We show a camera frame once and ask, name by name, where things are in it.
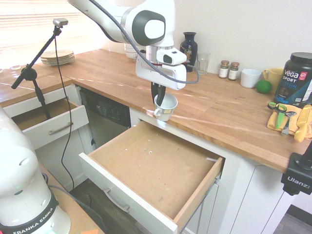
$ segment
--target dishwasher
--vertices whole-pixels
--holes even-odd
[[[128,106],[84,88],[80,95],[96,149],[131,127]]]

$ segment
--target white plate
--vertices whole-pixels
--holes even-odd
[[[61,61],[61,60],[65,60],[65,59],[72,59],[74,57],[75,57],[75,55],[65,56],[65,57],[58,58],[58,60]],[[56,61],[57,60],[57,58],[40,58],[40,59],[45,60],[45,61]]]
[[[59,62],[63,62],[63,61],[69,61],[69,60],[75,60],[76,57],[70,57],[70,58],[62,58],[62,59],[58,59]],[[46,59],[41,59],[42,62],[58,62],[57,60],[46,60]]]
[[[70,59],[70,60],[67,60],[67,61],[60,61],[59,64],[63,65],[63,64],[66,64],[66,63],[69,63],[69,62],[72,62],[72,61],[75,61],[75,59]],[[42,63],[46,64],[46,65],[57,65],[58,64],[57,62],[46,62],[46,61],[42,61]]]
[[[74,52],[72,50],[58,50],[58,57],[59,58],[62,58],[62,57],[66,57],[66,56],[69,56],[71,54],[73,54]],[[43,59],[54,59],[56,58],[56,53],[55,53],[55,50],[53,51],[48,51],[48,52],[44,52],[40,58],[43,58]]]

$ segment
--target yellow cloth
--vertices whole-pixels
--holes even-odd
[[[292,116],[291,117],[291,120],[289,122],[289,134],[290,135],[294,135],[297,131],[298,131],[298,127],[297,127],[297,121],[298,121],[298,118],[300,116],[300,112],[302,109],[296,107],[296,106],[291,106],[291,105],[285,105],[287,107],[287,112],[288,111],[295,111],[297,114],[295,116]],[[273,111],[270,119],[269,119],[269,122],[268,122],[268,125],[267,127],[270,128],[270,129],[273,129],[273,130],[276,130],[276,131],[282,131],[286,122],[287,122],[287,119],[288,117],[287,116],[284,116],[284,119],[283,119],[283,122],[281,124],[281,126],[278,128],[278,129],[275,129],[275,123],[276,123],[276,119],[277,119],[277,116],[278,116],[278,113],[276,111]],[[311,119],[310,119],[310,123],[308,125],[308,130],[307,130],[307,134],[306,134],[306,139],[312,139],[312,128],[311,128]]]

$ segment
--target open drawer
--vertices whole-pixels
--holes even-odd
[[[79,156],[87,177],[152,234],[181,232],[223,165],[222,157],[143,121]]]
[[[72,131],[89,123],[84,106],[77,106],[70,102],[72,112]],[[43,108],[25,112],[12,117],[23,133],[31,140],[35,150],[68,134],[70,116],[67,100],[47,104],[51,119],[46,120]]]

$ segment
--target dishwasher control panel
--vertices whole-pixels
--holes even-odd
[[[131,127],[129,107],[87,89],[80,90],[82,104],[89,110],[125,127]]]

